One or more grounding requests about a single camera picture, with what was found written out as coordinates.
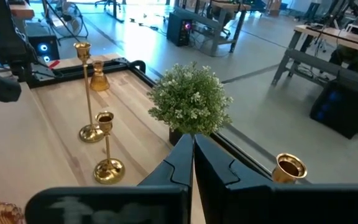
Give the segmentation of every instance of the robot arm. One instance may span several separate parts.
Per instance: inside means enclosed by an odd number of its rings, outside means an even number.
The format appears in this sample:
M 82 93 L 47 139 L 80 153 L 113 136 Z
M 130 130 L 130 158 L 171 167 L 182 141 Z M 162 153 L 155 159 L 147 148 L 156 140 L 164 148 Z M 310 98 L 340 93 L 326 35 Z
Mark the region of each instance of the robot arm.
M 0 0 L 0 62 L 8 64 L 12 73 L 19 78 L 30 77 L 30 64 L 38 62 L 35 50 L 16 27 L 6 0 Z M 17 101 L 20 93 L 19 83 L 0 77 L 1 102 Z

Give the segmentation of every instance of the red object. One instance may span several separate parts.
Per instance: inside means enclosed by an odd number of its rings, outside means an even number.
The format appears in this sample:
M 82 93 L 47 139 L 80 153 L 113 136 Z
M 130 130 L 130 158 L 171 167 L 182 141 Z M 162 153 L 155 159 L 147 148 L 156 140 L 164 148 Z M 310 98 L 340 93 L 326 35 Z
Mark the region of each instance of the red object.
M 49 68 L 54 68 L 56 65 L 58 65 L 60 63 L 60 61 L 59 60 L 56 60 L 56 61 L 54 61 L 54 62 L 52 62 L 50 65 L 49 65 Z

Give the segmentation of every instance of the fan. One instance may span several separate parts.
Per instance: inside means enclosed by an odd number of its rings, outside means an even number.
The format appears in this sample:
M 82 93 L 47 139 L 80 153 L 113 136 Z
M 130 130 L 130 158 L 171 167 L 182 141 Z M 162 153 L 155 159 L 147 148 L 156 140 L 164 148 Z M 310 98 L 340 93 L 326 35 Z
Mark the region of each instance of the fan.
M 53 13 L 48 13 L 50 25 L 56 33 L 62 37 L 59 39 L 79 37 L 82 29 L 85 28 L 88 37 L 88 29 L 83 20 L 80 9 L 75 3 L 67 2 L 66 0 L 52 1 L 56 3 L 54 9 L 49 4 L 49 8 Z

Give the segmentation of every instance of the computer tower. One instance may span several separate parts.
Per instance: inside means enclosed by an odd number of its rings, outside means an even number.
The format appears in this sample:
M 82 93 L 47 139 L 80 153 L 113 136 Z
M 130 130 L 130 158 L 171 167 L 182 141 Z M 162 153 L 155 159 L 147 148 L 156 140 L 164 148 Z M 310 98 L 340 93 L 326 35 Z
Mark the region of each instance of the computer tower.
M 27 36 L 37 55 L 49 62 L 60 59 L 56 35 L 49 27 L 39 23 L 27 23 Z
M 191 19 L 185 19 L 171 12 L 168 20 L 167 39 L 178 47 L 189 45 L 191 23 Z
M 344 73 L 329 82 L 315 101 L 310 118 L 348 139 L 358 133 L 358 73 Z

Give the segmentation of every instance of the metal frame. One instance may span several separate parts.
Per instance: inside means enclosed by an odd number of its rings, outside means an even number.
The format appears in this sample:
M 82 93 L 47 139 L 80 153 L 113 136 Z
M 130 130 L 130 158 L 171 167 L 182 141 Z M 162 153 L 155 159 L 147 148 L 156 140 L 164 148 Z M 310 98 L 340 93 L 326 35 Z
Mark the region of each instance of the metal frame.
M 115 20 L 117 20 L 120 23 L 124 22 L 123 19 L 117 18 L 117 0 L 112 0 L 112 13 L 109 10 L 106 10 L 106 14 L 113 17 Z
M 246 10 L 241 11 L 239 22 L 237 24 L 233 39 L 222 40 L 221 32 L 223 28 L 224 17 L 227 13 L 227 10 L 221 8 L 221 13 L 219 15 L 218 21 L 214 21 L 212 19 L 208 19 L 207 17 L 199 15 L 198 14 L 199 8 L 200 8 L 200 0 L 197 0 L 194 12 L 186 10 L 185 6 L 179 7 L 178 5 L 176 5 L 175 13 L 180 14 L 186 18 L 192 19 L 201 24 L 207 25 L 208 27 L 213 29 L 212 46 L 211 46 L 211 50 L 209 51 L 210 56 L 212 57 L 215 56 L 216 51 L 218 49 L 218 45 L 222 45 L 222 44 L 231 44 L 229 52 L 233 53 L 234 49 L 236 48 L 237 40 L 240 36 L 241 27 L 244 24 L 244 19 L 246 18 L 247 11 Z
M 316 77 L 312 77 L 309 74 L 306 74 L 305 72 L 302 72 L 298 69 L 298 66 L 301 63 L 310 65 L 313 68 L 317 68 L 318 70 L 326 73 L 330 73 L 334 76 L 338 76 L 340 74 L 344 75 L 358 75 L 357 72 L 348 70 L 340 65 L 335 65 L 333 63 L 327 62 L 323 59 L 314 57 L 312 55 L 306 54 L 307 48 L 310 46 L 310 43 L 313 41 L 314 37 L 312 35 L 308 35 L 305 39 L 305 41 L 302 44 L 302 47 L 300 50 L 296 50 L 295 47 L 301 37 L 302 33 L 299 31 L 295 31 L 295 33 L 292 36 L 292 40 L 290 42 L 290 45 L 288 46 L 288 49 L 284 53 L 284 57 L 282 58 L 280 65 L 278 66 L 278 69 L 276 71 L 276 74 L 274 75 L 272 85 L 276 86 L 277 82 L 281 79 L 281 76 L 284 72 L 288 71 L 288 76 L 292 77 L 293 74 L 298 75 L 299 77 L 305 78 L 315 84 L 325 86 L 327 84 L 328 80 L 319 79 Z M 294 62 L 290 68 L 287 67 L 287 64 L 290 59 L 294 59 Z
M 120 72 L 123 70 L 130 70 L 135 76 L 137 76 L 142 82 L 147 86 L 153 88 L 155 81 L 149 78 L 146 74 L 146 64 L 137 60 L 130 62 L 125 58 L 117 58 L 113 60 L 108 60 L 104 62 L 104 72 L 105 73 L 114 73 Z M 83 76 L 83 66 L 77 65 L 72 67 L 59 68 L 53 71 L 56 76 L 62 75 L 60 78 L 48 79 L 45 81 L 40 81 L 33 78 L 31 81 L 27 82 L 30 88 L 37 88 L 41 86 L 54 85 L 61 82 L 67 82 L 72 80 L 79 80 L 84 78 Z M 88 75 L 91 77 L 93 75 L 92 64 L 88 65 Z M 271 173 L 261 166 L 258 162 L 254 161 L 249 157 L 244 151 L 235 146 L 232 142 L 226 139 L 223 135 L 219 133 L 213 133 L 210 137 L 216 141 L 221 147 L 223 147 L 228 153 L 235 157 L 238 161 L 245 164 L 250 169 L 254 170 L 258 174 L 268 178 L 271 178 Z

